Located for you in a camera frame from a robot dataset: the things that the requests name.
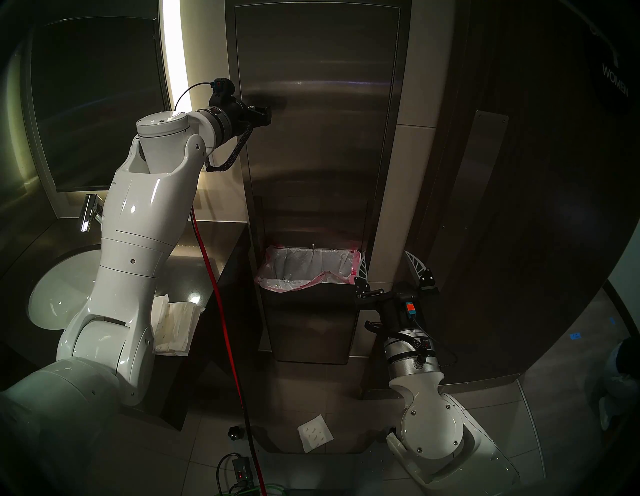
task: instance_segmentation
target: trash bag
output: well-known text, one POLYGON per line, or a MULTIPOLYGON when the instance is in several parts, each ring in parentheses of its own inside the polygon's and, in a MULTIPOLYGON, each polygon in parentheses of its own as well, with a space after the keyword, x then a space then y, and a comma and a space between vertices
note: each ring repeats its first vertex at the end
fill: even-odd
POLYGON ((255 281, 275 292, 296 291, 321 282, 354 284, 360 256, 356 250, 270 246, 255 281))

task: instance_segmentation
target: paper towel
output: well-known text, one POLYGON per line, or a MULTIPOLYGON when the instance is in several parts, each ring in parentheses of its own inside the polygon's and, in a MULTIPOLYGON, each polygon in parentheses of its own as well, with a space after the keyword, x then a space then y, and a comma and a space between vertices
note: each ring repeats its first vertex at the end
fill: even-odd
POLYGON ((156 354, 187 356, 203 311, 203 307, 190 301, 169 303, 167 295, 156 296, 151 308, 156 354))
POLYGON ((298 434, 300 434, 302 448, 305 450, 305 453, 329 441, 333 441, 333 435, 329 427, 326 426, 322 415, 318 415, 313 420, 298 427, 298 434))

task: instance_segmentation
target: white sink basin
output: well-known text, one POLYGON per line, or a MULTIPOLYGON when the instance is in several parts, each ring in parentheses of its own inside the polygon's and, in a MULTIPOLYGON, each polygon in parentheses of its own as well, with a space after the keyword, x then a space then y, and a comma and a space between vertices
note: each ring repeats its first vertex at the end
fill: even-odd
POLYGON ((38 281, 29 297, 29 318, 43 329, 67 327, 89 298, 98 273, 100 250, 69 257, 38 281))

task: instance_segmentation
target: floor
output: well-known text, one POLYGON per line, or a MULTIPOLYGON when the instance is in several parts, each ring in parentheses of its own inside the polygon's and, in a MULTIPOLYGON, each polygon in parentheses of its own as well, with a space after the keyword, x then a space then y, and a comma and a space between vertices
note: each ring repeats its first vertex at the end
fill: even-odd
MULTIPOLYGON (((521 381, 455 397, 513 462, 524 483, 540 481, 545 471, 556 475, 584 467, 602 445, 589 406, 596 378, 625 333, 606 294, 598 293, 521 381), (575 332, 580 339, 569 338, 575 332)), ((314 494, 364 486, 359 493, 420 494, 384 443, 403 400, 358 400, 364 365, 362 358, 351 358, 345 366, 288 364, 260 354, 257 374, 244 387, 268 483, 316 489, 314 494), (303 454, 296 427, 317 415, 324 417, 334 440, 303 454)), ((229 452, 248 454, 248 446, 227 436, 230 426, 244 423, 232 385, 218 371, 207 375, 181 432, 118 416, 92 463, 93 494, 217 494, 218 461, 229 452)), ((223 465, 223 490, 235 483, 230 467, 223 465)))
POLYGON ((609 440, 598 420, 600 374, 629 333, 600 290, 564 335, 520 377, 545 459, 547 477, 580 477, 609 440), (571 336, 579 333, 579 339, 571 336))

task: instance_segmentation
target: trash bin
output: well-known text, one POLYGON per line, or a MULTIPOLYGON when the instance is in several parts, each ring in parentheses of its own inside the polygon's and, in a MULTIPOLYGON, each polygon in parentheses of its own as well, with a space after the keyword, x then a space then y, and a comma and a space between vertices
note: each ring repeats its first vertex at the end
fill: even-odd
POLYGON ((355 250, 267 248, 255 281, 276 360, 347 363, 359 265, 355 250))

